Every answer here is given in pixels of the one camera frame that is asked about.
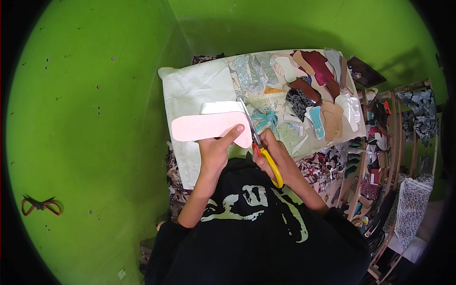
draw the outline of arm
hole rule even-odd
[[[228,163],[228,147],[244,131],[244,125],[232,128],[226,136],[199,141],[201,170],[192,194],[182,209],[177,221],[186,228],[194,228],[200,221],[207,202],[215,192],[218,178]]]
[[[307,180],[303,177],[301,171],[296,166],[285,145],[281,141],[277,141],[272,133],[271,129],[266,129],[259,136],[261,144],[266,148],[277,165],[280,174],[282,175],[284,184],[286,184],[296,195],[306,204],[306,206],[312,211],[319,215],[324,216],[328,212],[328,206],[325,204],[323,199],[315,192],[315,190],[309,185]],[[275,175],[272,172],[266,158],[260,156],[254,152],[254,162],[265,171],[269,177],[275,179]]]

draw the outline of orange cutout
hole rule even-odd
[[[388,115],[391,115],[391,110],[389,109],[388,101],[385,101],[385,102],[383,102],[382,104],[383,104],[383,106],[385,106],[386,113],[387,113]]]
[[[283,89],[277,89],[277,88],[271,88],[271,87],[266,87],[264,90],[265,94],[270,94],[270,93],[280,93],[280,92],[286,92]]]

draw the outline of glitter fabric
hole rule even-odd
[[[255,85],[259,82],[259,70],[254,68],[253,61],[255,61],[255,58],[253,56],[249,56],[250,78],[252,80],[252,84]]]
[[[277,78],[277,75],[271,65],[275,63],[275,61],[271,61],[272,53],[262,52],[257,54],[255,57],[258,59],[261,68],[268,77],[269,83],[272,85],[279,83],[279,79]]]
[[[251,85],[250,76],[247,72],[247,64],[249,62],[249,54],[241,55],[233,60],[233,67],[239,78],[241,88],[247,90]]]
[[[245,102],[245,90],[242,90],[242,91],[235,90],[234,92],[236,93],[237,98],[241,98],[241,100]]]
[[[264,84],[259,75],[259,72],[261,70],[260,64],[253,56],[249,56],[249,70],[252,83],[252,85],[249,87],[249,91],[252,93],[257,93],[263,90]]]

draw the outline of black patterned fabric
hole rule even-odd
[[[439,133],[434,93],[431,89],[427,89],[404,94],[397,93],[397,95],[411,109],[411,111],[402,112],[405,142],[412,141],[412,130],[414,129],[423,145],[427,147],[429,140]]]
[[[211,56],[194,56],[193,57],[193,60],[192,60],[192,65],[195,65],[195,64],[198,64],[198,63],[202,63],[202,62],[209,62],[211,60],[214,60],[214,59],[218,59],[218,58],[224,58],[225,55],[223,54],[219,54],[217,55],[216,57],[211,57]]]
[[[306,108],[314,106],[312,100],[310,100],[301,89],[290,89],[286,95],[286,100],[293,105],[291,109],[303,122],[306,117]]]

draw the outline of beige cutout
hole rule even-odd
[[[315,71],[313,70],[311,65],[302,57],[301,51],[298,50],[295,52],[295,54],[293,55],[293,60],[297,64],[299,64],[306,71],[307,74],[309,74],[310,76],[315,75]]]
[[[321,105],[321,112],[325,118],[323,128],[325,129],[325,139],[327,142],[332,142],[334,138],[342,138],[342,107],[330,101],[324,100]]]
[[[347,60],[344,57],[341,57],[341,87],[345,88],[347,86]]]

